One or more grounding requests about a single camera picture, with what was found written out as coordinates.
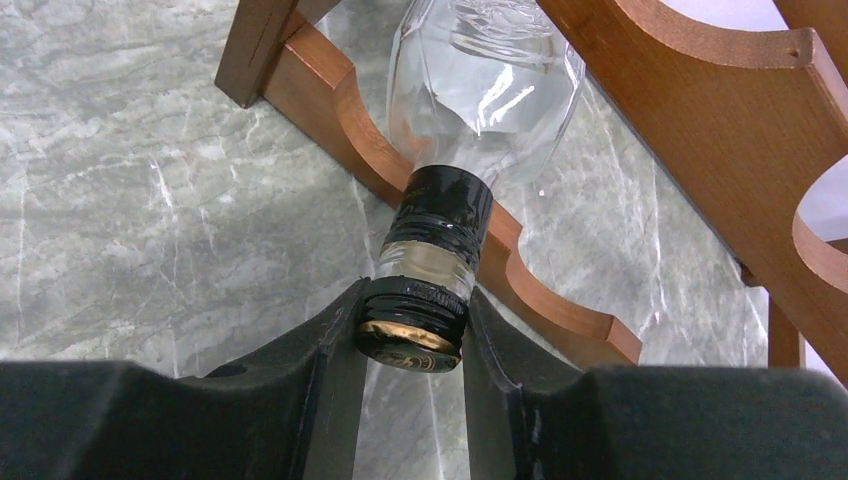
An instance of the clear glass bottle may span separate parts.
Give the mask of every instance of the clear glass bottle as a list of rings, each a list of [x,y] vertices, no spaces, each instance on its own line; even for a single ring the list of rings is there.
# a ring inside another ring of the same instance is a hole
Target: clear glass bottle
[[[388,113],[389,139],[415,168],[366,288],[360,350],[409,370],[459,363],[491,188],[539,173],[584,76],[535,0],[413,0]]]

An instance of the gold band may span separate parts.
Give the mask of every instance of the gold band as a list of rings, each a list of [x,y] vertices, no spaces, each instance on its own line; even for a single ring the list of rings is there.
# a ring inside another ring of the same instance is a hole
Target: gold band
[[[456,347],[444,338],[422,328],[411,327],[402,323],[371,320],[370,322],[365,322],[360,325],[359,328],[357,328],[357,332],[377,333],[389,337],[403,338],[439,353],[458,355]]]

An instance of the white background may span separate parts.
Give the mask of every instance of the white background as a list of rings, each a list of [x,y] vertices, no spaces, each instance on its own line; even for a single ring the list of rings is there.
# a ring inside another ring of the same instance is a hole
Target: white background
[[[772,0],[664,0],[678,12],[724,28],[785,30],[786,23]],[[801,216],[824,240],[848,238],[848,157],[822,176],[801,202]],[[807,345],[807,366],[828,371]]]

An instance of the gray marble countertop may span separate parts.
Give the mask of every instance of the gray marble countertop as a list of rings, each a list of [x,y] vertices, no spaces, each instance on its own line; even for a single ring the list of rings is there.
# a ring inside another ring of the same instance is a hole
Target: gray marble countertop
[[[319,25],[380,127],[406,4],[345,0]],[[214,87],[235,0],[0,5],[0,357],[202,375],[373,273],[393,212],[267,103]],[[765,363],[764,295],[595,89],[501,198],[531,271],[621,318],[643,363]],[[461,369],[369,365],[355,478],[468,478],[463,410]]]

